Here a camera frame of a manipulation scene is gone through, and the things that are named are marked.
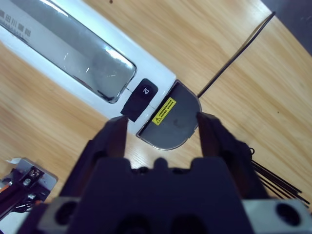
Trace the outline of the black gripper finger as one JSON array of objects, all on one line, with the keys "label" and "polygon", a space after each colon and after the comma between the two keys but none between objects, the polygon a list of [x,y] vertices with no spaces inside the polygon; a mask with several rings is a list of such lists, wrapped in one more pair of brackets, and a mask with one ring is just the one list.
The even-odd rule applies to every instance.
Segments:
[{"label": "black gripper finger", "polygon": [[214,115],[196,115],[202,155],[219,157],[225,162],[243,199],[267,199],[268,193],[253,169],[249,146],[234,137]]},{"label": "black gripper finger", "polygon": [[128,118],[114,117],[89,140],[68,176],[60,196],[81,196],[101,158],[123,158],[127,137]]}]

